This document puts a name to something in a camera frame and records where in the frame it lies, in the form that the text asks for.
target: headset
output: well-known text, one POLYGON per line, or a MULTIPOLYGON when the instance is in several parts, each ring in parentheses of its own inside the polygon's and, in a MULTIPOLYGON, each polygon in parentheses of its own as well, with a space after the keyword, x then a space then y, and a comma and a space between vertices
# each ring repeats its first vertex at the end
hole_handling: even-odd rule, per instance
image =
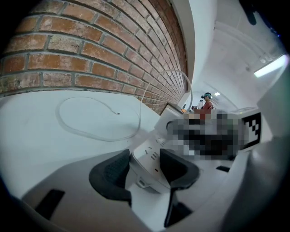
POLYGON ((209 92, 206 92, 204 96, 201 96, 201 98, 209 97, 209 99, 212 99, 212 95, 209 92))

